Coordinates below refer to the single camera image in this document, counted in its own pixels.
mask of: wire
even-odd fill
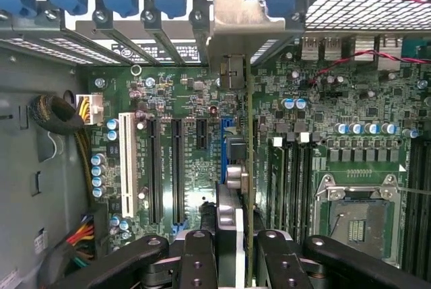
[[[330,64],[330,66],[321,69],[320,71],[317,72],[317,74],[310,79],[309,83],[312,85],[315,85],[317,83],[317,78],[320,75],[323,75],[327,72],[329,72],[329,70],[333,67],[336,67],[338,65],[341,65],[342,63],[346,63],[348,61],[350,61],[351,58],[353,57],[357,57],[359,55],[375,55],[377,57],[382,57],[382,58],[387,58],[390,59],[392,61],[400,61],[400,62],[404,62],[404,63],[420,63],[420,64],[431,64],[431,59],[414,59],[414,58],[403,58],[403,57],[396,57],[393,55],[389,55],[387,53],[383,53],[383,52],[378,52],[376,50],[366,50],[366,51],[359,51],[357,53],[355,53],[354,55],[350,55],[346,58],[342,58],[342,59],[338,59],[334,62],[332,62],[332,64]]]

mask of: gray metal panel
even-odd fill
[[[49,247],[56,245],[86,210],[86,188],[73,137],[61,137],[61,155],[39,163],[37,132],[43,133],[22,115],[37,94],[65,90],[83,92],[72,66],[53,63],[13,51],[0,50],[0,280],[18,268],[27,284],[36,289],[36,270],[46,251],[34,252],[38,231],[48,232]],[[32,196],[36,173],[40,171],[41,193]]]

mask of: black pcie slot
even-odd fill
[[[162,219],[162,167],[160,165],[160,127],[157,119],[147,122],[147,175],[150,205],[150,223],[157,224]]]
[[[196,148],[206,150],[208,147],[208,121],[196,119]]]
[[[173,224],[185,220],[184,207],[184,131],[183,120],[172,120],[172,196]]]

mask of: chip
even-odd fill
[[[106,156],[108,158],[120,158],[120,143],[108,142],[106,144]]]

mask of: capacitor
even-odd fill
[[[395,80],[396,77],[397,77],[397,75],[395,74],[395,72],[390,72],[388,70],[382,70],[380,72],[379,77],[378,77],[378,81],[379,82],[389,82],[391,80]]]
[[[377,134],[378,133],[378,125],[374,123],[367,123],[364,126],[365,133],[368,134]]]
[[[118,129],[119,128],[119,120],[118,119],[110,119],[107,123],[106,123],[106,127],[108,127],[108,129],[110,130],[114,130],[114,129]]]
[[[143,129],[145,129],[145,124],[142,122],[139,122],[138,124],[136,124],[136,128],[142,131]]]
[[[375,92],[373,92],[372,90],[368,90],[368,91],[366,91],[366,92],[361,92],[361,93],[359,94],[359,99],[364,100],[364,99],[373,98],[373,97],[375,97],[375,96],[376,96],[376,93],[375,93]]]
[[[106,137],[110,141],[115,141],[117,139],[118,135],[117,135],[116,131],[109,131],[108,134],[106,135]]]
[[[342,84],[344,82],[344,77],[342,75],[338,75],[337,79],[335,80],[337,84]]]
[[[359,123],[352,123],[349,125],[349,132],[353,134],[361,134],[362,125]]]
[[[121,218],[118,215],[114,215],[113,217],[110,218],[109,224],[111,226],[118,227],[120,226],[120,219]]]
[[[92,179],[93,187],[100,187],[105,183],[105,176],[95,176]]]
[[[119,226],[121,230],[128,230],[132,226],[132,222],[130,221],[130,219],[125,218],[120,222]]]
[[[105,166],[103,164],[99,166],[92,167],[92,176],[101,176],[103,173],[105,173]]]
[[[121,233],[121,238],[123,240],[128,240],[130,238],[130,236],[131,236],[130,232],[122,232]]]
[[[397,129],[395,128],[394,124],[385,123],[382,125],[382,133],[384,133],[384,134],[395,134],[396,130]]]
[[[104,164],[106,162],[105,155],[101,153],[97,153],[92,156],[90,162],[92,163],[93,166],[99,166],[101,164]]]
[[[105,192],[106,188],[104,186],[93,188],[93,196],[95,198],[101,198]]]
[[[281,101],[281,103],[283,104],[283,106],[286,109],[293,109],[295,107],[295,101],[293,99],[291,99],[291,98],[283,99]]]
[[[346,124],[343,123],[337,123],[334,126],[334,131],[338,134],[346,134],[348,131],[348,127]]]
[[[403,135],[405,137],[410,138],[410,139],[415,139],[415,138],[417,138],[419,136],[419,133],[415,129],[404,129],[403,130]]]
[[[297,109],[305,109],[306,106],[307,106],[307,102],[304,99],[302,99],[302,98],[298,98],[295,101],[295,105],[296,105]]]
[[[428,87],[428,82],[426,80],[419,80],[417,82],[418,89],[425,89]]]

